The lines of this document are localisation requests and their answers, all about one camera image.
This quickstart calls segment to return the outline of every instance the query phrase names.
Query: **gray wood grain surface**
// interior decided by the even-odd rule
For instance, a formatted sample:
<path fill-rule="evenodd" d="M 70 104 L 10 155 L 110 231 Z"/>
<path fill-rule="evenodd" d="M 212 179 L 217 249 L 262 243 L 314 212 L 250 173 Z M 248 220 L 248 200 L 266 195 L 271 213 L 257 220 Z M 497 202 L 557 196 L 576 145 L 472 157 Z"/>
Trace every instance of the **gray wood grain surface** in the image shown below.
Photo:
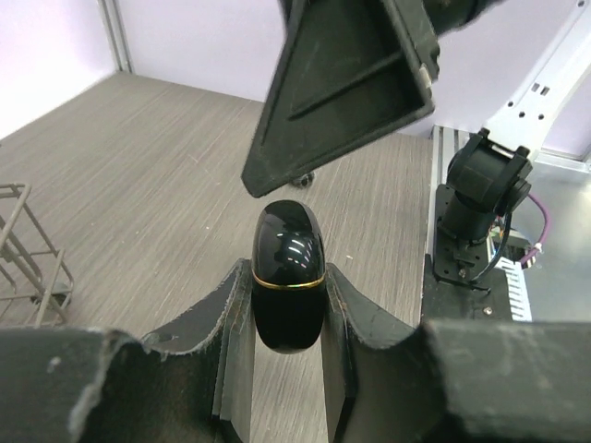
<path fill-rule="evenodd" d="M 429 141 L 393 135 L 320 169 L 310 189 L 254 199 L 239 176 L 260 111 L 119 74 L 2 140 L 0 182 L 31 182 L 33 211 L 66 248 L 73 325 L 142 335 L 176 317 L 250 256 L 259 212 L 279 198 L 307 203 L 329 260 L 417 323 Z M 320 347 L 282 356 L 259 341 L 255 366 L 251 441 L 326 441 Z"/>

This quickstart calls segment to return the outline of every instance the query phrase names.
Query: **wire rack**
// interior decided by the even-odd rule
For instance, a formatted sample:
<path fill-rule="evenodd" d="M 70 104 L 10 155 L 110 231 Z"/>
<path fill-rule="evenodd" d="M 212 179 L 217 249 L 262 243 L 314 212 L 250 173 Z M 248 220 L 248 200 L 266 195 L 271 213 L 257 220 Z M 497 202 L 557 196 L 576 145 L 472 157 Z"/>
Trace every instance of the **wire rack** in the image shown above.
<path fill-rule="evenodd" d="M 66 307 L 74 291 L 74 278 L 64 262 L 64 249 L 54 247 L 27 204 L 31 186 L 0 185 L 0 200 L 14 201 L 10 216 L 0 213 L 0 275 L 11 288 L 11 294 L 0 294 L 0 324 L 13 326 L 55 326 L 67 323 Z M 44 244 L 41 251 L 28 251 L 15 234 L 19 218 L 26 215 Z M 50 258 L 47 278 L 39 260 Z M 59 281 L 59 276 L 66 281 Z"/>

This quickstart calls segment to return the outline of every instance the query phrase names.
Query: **white wall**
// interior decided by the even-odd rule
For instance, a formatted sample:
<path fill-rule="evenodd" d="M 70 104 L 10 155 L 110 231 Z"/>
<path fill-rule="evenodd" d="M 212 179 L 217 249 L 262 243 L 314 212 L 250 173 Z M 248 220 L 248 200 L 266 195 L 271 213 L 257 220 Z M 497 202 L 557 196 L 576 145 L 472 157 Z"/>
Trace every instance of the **white wall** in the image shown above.
<path fill-rule="evenodd" d="M 277 0 L 119 0 L 136 72 L 206 90 L 264 100 L 281 51 Z M 506 0 L 477 23 L 440 41 L 433 124 L 476 131 L 511 95 L 576 0 Z M 560 117 L 547 148 L 591 145 L 587 81 Z"/>
<path fill-rule="evenodd" d="M 0 138 L 115 71 L 92 0 L 0 0 Z"/>

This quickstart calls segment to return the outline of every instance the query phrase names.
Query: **cable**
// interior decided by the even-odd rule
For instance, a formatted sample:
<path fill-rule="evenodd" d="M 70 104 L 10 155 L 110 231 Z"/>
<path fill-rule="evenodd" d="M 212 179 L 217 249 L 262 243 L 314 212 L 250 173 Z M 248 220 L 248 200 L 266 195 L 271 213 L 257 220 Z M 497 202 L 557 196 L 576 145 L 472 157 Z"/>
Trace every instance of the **cable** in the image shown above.
<path fill-rule="evenodd" d="M 536 206 L 542 212 L 542 215 L 544 216 L 544 227 L 542 228 L 542 233 L 540 234 L 539 239 L 537 240 L 537 243 L 534 245 L 534 247 L 532 247 L 531 250 L 519 260 L 519 263 L 521 263 L 522 266 L 542 250 L 542 245 L 546 243 L 546 238 L 548 237 L 548 232 L 551 225 L 551 219 L 548 208 L 546 208 L 546 206 L 544 206 L 544 204 L 531 193 L 527 196 L 536 204 Z"/>
<path fill-rule="evenodd" d="M 497 263 L 499 263 L 499 260 L 502 257 L 502 253 L 505 250 L 505 246 L 507 246 L 507 242 L 509 241 L 509 233 L 511 232 L 511 218 L 512 217 L 513 217 L 513 215 L 510 212 L 507 215 L 505 215 L 505 229 L 503 231 L 501 244 L 499 245 L 499 248 L 497 249 L 497 252 L 495 253 L 494 257 L 488 263 L 488 265 L 483 270 L 481 270 L 478 273 L 478 275 L 475 276 L 474 279 L 470 280 L 468 283 L 473 283 L 473 284 L 479 283 L 484 277 L 487 276 L 487 274 L 495 266 L 497 266 Z"/>

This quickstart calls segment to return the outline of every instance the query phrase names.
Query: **purple cable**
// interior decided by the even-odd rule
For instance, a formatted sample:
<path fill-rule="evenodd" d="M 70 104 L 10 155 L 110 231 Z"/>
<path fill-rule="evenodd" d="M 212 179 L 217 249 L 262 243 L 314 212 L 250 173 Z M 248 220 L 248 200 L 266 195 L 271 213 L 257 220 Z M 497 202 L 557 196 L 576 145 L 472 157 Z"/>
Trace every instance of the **purple cable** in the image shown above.
<path fill-rule="evenodd" d="M 548 231 L 550 229 L 550 224 L 551 224 L 551 220 L 550 220 L 550 214 L 548 212 L 548 208 L 546 208 L 546 206 L 544 206 L 544 203 L 542 203 L 541 201 L 539 201 L 537 199 L 536 196 L 533 196 L 531 193 L 529 193 L 527 195 L 534 203 L 536 203 L 536 206 L 539 207 L 539 210 L 542 211 L 542 215 L 544 216 L 544 227 L 542 228 L 542 234 L 539 236 L 539 239 L 537 240 L 537 243 L 539 245 L 544 245 L 544 243 L 546 242 L 546 238 L 548 237 Z M 539 251 L 537 250 L 537 248 L 532 247 L 532 249 L 525 254 L 521 260 L 519 260 L 519 262 L 524 265 L 525 263 L 527 263 L 533 256 L 535 256 Z"/>

